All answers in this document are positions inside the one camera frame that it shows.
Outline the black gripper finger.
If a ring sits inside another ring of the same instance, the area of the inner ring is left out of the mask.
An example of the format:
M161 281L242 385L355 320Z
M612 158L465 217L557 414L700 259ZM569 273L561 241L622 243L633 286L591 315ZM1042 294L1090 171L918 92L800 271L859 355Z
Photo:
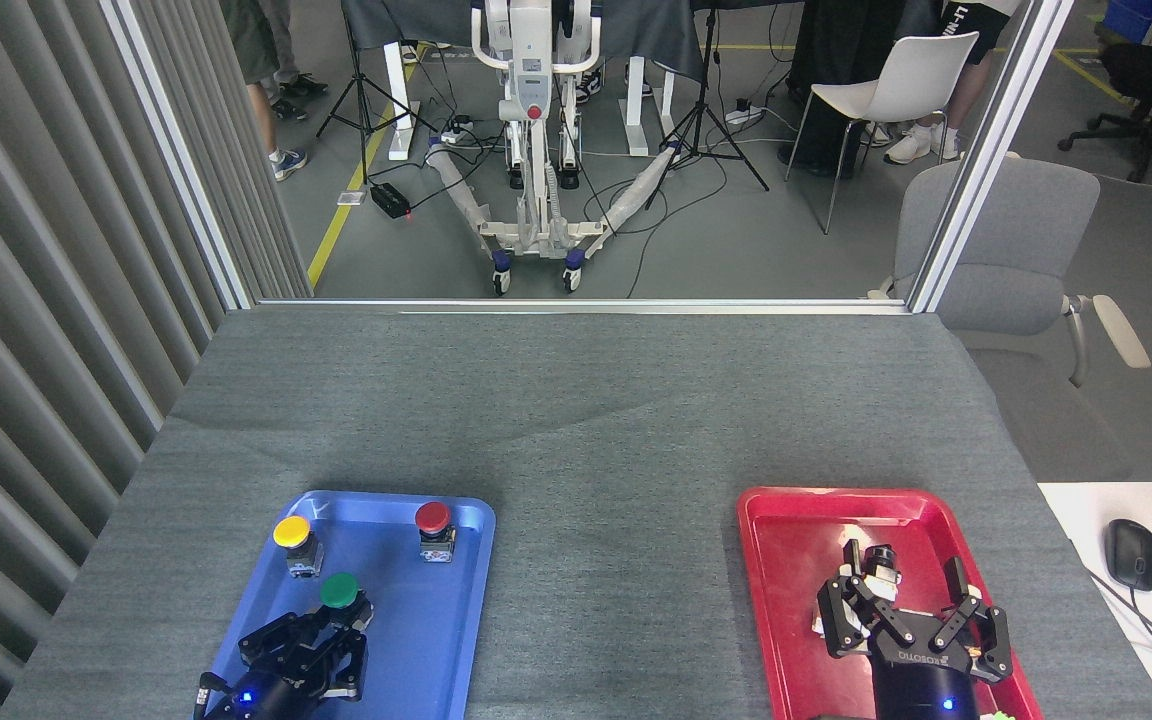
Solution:
M965 566L958 556L946 561L943 574L952 606L947 607L940 628L925 647L945 655L952 660L952 667L983 682L996 684L1010 679L1015 662L1011 661L1006 612L983 600L978 589L967 578Z
M817 593L820 634L829 655L867 653L867 641L876 635L890 635L902 647L914 644L914 629L893 607L900 582L890 544L863 550L858 539L846 541L844 562Z
M323 605L312 614L314 637L332 630L308 660L308 692L316 702L361 702L367 662L365 630L372 619L372 602L356 600L334 609Z
M329 611L302 615L288 612L238 641L238 655L248 670L332 673L335 669L335 651L314 646L314 641L329 626Z

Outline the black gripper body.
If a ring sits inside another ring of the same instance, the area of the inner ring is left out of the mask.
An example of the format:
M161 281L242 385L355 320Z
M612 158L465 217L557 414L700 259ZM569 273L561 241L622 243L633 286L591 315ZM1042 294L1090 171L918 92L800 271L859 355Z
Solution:
M870 676L878 719L978 719L973 660L952 643L935 653L922 642L902 647L890 635L870 638Z
M325 675L247 670L233 691L233 719L310 719L321 703Z

